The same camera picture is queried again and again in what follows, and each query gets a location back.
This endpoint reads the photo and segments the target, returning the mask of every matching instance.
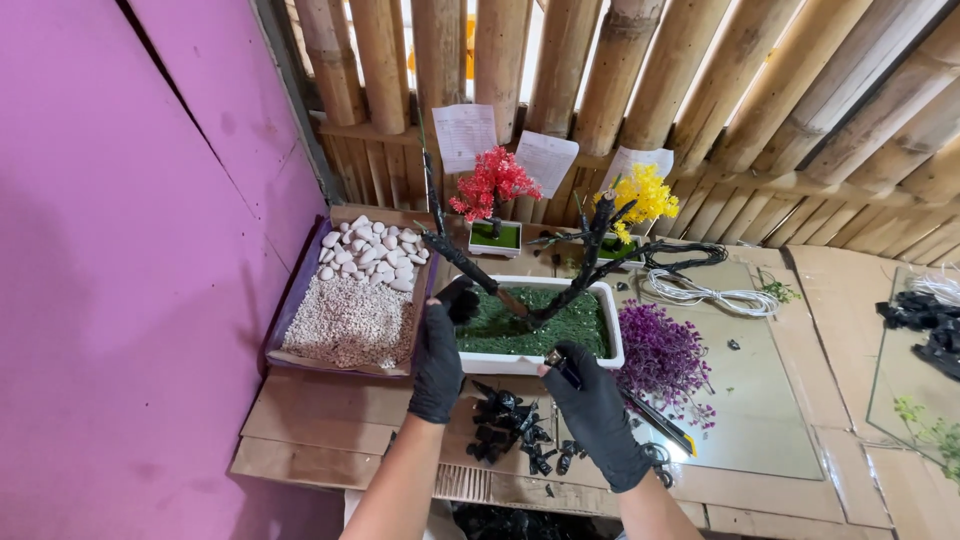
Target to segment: red artificial flower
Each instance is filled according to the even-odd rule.
[[[460,197],[451,197],[450,205],[462,213],[467,221],[486,219],[493,215],[494,191],[500,202],[512,201],[520,195],[543,198],[540,185],[527,177],[523,167],[514,161],[514,155],[502,146],[494,146],[477,154],[473,176],[457,181]]]

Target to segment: wooden table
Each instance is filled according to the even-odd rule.
[[[429,219],[425,215],[415,217]],[[463,245],[466,242],[464,226],[459,218],[450,219],[450,232],[457,243]],[[524,241],[536,237],[542,230],[556,231],[545,226],[525,225]],[[557,248],[546,248],[536,258],[535,249],[538,248],[524,246],[522,254],[515,260],[494,257],[476,257],[474,260],[491,274],[557,275],[558,269],[550,260]],[[843,349],[849,349],[849,344],[829,339],[829,336],[840,335],[847,329],[851,339],[860,341],[859,347],[873,348],[873,354],[876,354],[878,334],[873,331],[865,336],[862,329],[879,328],[879,321],[869,318],[866,311],[872,311],[873,302],[889,295],[889,282],[884,283],[876,278],[877,272],[867,270],[860,271],[860,274],[869,274],[871,278],[859,279],[862,276],[851,272],[850,268],[852,264],[867,269],[892,263],[878,264],[880,259],[877,258],[859,254],[853,254],[855,257],[851,258],[849,252],[836,254],[833,252],[838,250],[831,250],[807,246],[791,248],[789,255],[802,271],[798,276],[787,268],[781,253],[776,250],[730,248],[732,260],[746,262],[752,268],[762,267],[804,294],[805,301],[783,306],[777,316],[771,318],[770,328],[826,480],[791,479],[680,465],[674,470],[678,481],[671,493],[698,528],[720,532],[784,539],[879,540],[894,538],[892,529],[896,526],[900,538],[904,539],[960,538],[957,532],[960,524],[954,523],[960,520],[960,496],[956,493],[956,485],[942,477],[937,478],[936,467],[917,454],[890,448],[889,441],[876,438],[863,421],[865,409],[860,403],[863,389],[866,387],[869,392],[872,372],[869,366],[847,369],[849,364],[856,363],[850,352]],[[841,269],[847,272],[846,277],[827,283],[826,276],[833,276]],[[568,275],[563,266],[559,272],[560,277]],[[436,286],[443,286],[456,273],[459,272],[442,261]],[[858,317],[836,316],[836,306],[831,302],[835,302],[839,295],[834,296],[831,287],[845,289],[846,298],[857,302]],[[830,313],[833,313],[829,320],[831,329],[824,332],[815,321],[825,320]],[[354,376],[333,377],[358,384]],[[319,384],[317,380],[304,370],[272,370],[254,404],[251,419],[241,433],[243,437],[232,472],[312,486],[366,487],[376,471],[380,450],[375,446],[370,446],[366,452],[346,450],[345,445],[337,441],[336,433],[347,430],[355,439],[369,437],[371,441],[379,441],[382,439],[377,437],[389,437],[389,424],[395,420],[384,419],[385,425],[364,424],[359,428],[359,422],[349,420],[321,422],[311,419],[307,426],[307,421],[296,415],[276,415],[277,403],[282,400],[298,401],[288,404],[288,410],[311,406],[342,408],[325,402],[324,399],[332,401],[333,398],[323,395],[324,392],[310,392],[310,384]],[[400,388],[405,384],[408,381],[400,380],[388,386]],[[873,461],[873,468],[867,456]],[[880,489],[875,486],[874,475],[879,480]],[[553,491],[556,498],[547,498],[544,482],[543,479],[478,467],[442,464],[434,495],[456,501],[597,516],[617,515],[615,497],[606,489],[573,483],[558,485],[555,481]]]

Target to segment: glass sheet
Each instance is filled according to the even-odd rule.
[[[657,255],[658,262],[685,258],[690,254]],[[740,262],[728,260],[683,273],[715,290],[754,289],[748,266]],[[701,390],[694,397],[712,405],[717,415],[713,418],[716,427],[707,430],[706,439],[699,427],[677,422],[696,442],[697,457],[688,457],[675,444],[667,444],[665,437],[646,422],[634,431],[636,440],[660,443],[670,450],[674,461],[685,464],[793,479],[825,479],[767,320],[731,315],[706,302],[692,307],[670,306],[649,289],[644,276],[642,271],[629,276],[620,273],[605,281],[613,288],[619,306],[628,298],[637,298],[643,304],[658,303],[677,321],[690,321],[696,326],[703,345],[709,347],[705,360],[713,369],[710,383],[716,394],[710,396]],[[631,290],[616,291],[617,282],[629,282]],[[740,345],[739,351],[727,346],[730,339]]]
[[[897,269],[891,299],[906,290],[907,278],[912,275],[907,268]],[[876,323],[883,324],[879,315]],[[874,390],[867,410],[867,422],[945,466],[946,460],[937,444],[921,433],[923,427],[917,423],[904,422],[894,410],[896,399],[909,398],[914,405],[925,407],[919,413],[919,419],[928,427],[935,425],[938,418],[943,418],[947,426],[960,422],[960,382],[942,374],[910,351],[914,343],[926,343],[928,335],[928,331],[909,329],[884,331],[876,363]]]

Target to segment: purple artificial flower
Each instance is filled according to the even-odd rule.
[[[707,375],[712,368],[703,361],[707,350],[700,345],[700,333],[689,321],[678,324],[667,317],[666,309],[656,304],[633,299],[626,304],[619,313],[625,361],[622,368],[612,371],[617,382],[635,395],[650,394],[659,410],[673,407],[681,420],[684,411],[689,413],[691,426],[712,428],[715,423],[706,419],[716,416],[716,411],[693,401],[701,388],[714,393]]]

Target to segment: white string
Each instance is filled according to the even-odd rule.
[[[932,294],[945,306],[960,306],[960,283],[948,278],[946,273],[921,274],[908,279],[907,287],[917,292]]]
[[[682,283],[679,288],[667,281]],[[702,287],[686,278],[682,278],[661,268],[647,272],[647,282],[661,297],[672,300],[677,306],[696,306],[710,299],[725,306],[730,311],[751,317],[766,317],[780,309],[780,302],[772,295],[758,290],[713,290]]]

